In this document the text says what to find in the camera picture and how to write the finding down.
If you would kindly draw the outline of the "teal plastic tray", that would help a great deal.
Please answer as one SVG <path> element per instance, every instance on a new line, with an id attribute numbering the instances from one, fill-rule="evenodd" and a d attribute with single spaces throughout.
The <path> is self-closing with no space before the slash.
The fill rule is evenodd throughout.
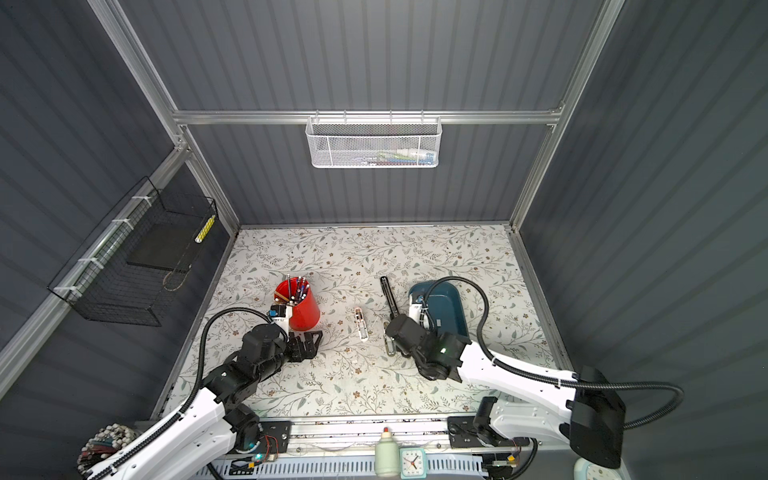
<path id="1" fill-rule="evenodd" d="M 409 305 L 411 303 L 423 304 L 424 294 L 430 286 L 430 281 L 413 285 L 408 291 Z M 452 333 L 463 337 L 469 336 L 460 294 L 453 284 L 441 283 L 438 285 L 429 297 L 428 306 L 439 334 Z"/>

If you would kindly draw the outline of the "black stapler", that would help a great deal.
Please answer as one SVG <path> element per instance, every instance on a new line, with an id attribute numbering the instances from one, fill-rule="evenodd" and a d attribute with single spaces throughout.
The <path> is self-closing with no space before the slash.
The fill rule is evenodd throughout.
<path id="1" fill-rule="evenodd" d="M 400 314 L 400 312 L 387 276 L 380 277 L 380 285 L 389 308 L 389 317 L 394 319 Z"/>

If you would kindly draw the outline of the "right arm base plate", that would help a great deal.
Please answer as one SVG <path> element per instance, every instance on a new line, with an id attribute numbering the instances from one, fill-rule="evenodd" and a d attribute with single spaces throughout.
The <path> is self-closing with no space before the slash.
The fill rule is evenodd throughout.
<path id="1" fill-rule="evenodd" d="M 452 448 L 528 447 L 531 440 L 526 437 L 508 439 L 493 431 L 489 426 L 475 422 L 474 416 L 449 416 L 446 419 L 450 446 Z"/>

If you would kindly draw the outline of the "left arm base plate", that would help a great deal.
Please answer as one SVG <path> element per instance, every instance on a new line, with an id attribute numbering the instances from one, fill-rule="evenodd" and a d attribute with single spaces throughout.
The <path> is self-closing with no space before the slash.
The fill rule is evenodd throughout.
<path id="1" fill-rule="evenodd" d="M 236 434 L 230 453 L 262 457 L 286 453 L 292 426 L 290 421 L 252 423 Z"/>

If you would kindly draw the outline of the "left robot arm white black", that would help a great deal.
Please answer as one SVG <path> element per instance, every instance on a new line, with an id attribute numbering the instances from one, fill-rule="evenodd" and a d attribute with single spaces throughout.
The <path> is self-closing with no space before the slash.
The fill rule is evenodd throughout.
<path id="1" fill-rule="evenodd" d="M 315 358 L 323 333 L 275 323 L 246 333 L 241 348 L 213 369 L 179 407 L 127 447 L 87 471 L 87 479 L 187 479 L 233 448 L 259 449 L 260 418 L 244 401 L 288 362 Z"/>

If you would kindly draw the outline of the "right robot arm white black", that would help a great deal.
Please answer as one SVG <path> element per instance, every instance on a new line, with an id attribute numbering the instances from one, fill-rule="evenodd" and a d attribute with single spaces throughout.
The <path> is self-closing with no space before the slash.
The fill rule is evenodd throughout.
<path id="1" fill-rule="evenodd" d="M 385 327 L 385 334 L 430 381 L 452 380 L 482 386 L 521 399 L 536 412 L 525 420 L 509 405 L 490 398 L 474 420 L 477 436 L 499 446 L 516 438 L 568 442 L 580 457 L 611 469 L 622 462 L 626 407 L 616 392 L 568 387 L 573 373 L 548 370 L 513 359 L 521 375 L 501 367 L 503 355 L 486 355 L 477 342 L 452 333 L 431 332 L 406 315 Z"/>

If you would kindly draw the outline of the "pink eraser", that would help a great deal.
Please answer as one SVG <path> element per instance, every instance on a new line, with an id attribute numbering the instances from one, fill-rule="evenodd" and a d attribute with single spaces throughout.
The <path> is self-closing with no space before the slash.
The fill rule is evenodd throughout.
<path id="1" fill-rule="evenodd" d="M 353 314 L 359 338 L 361 341 L 365 342 L 369 339 L 369 332 L 363 310 L 360 307 L 355 307 L 353 309 Z"/>

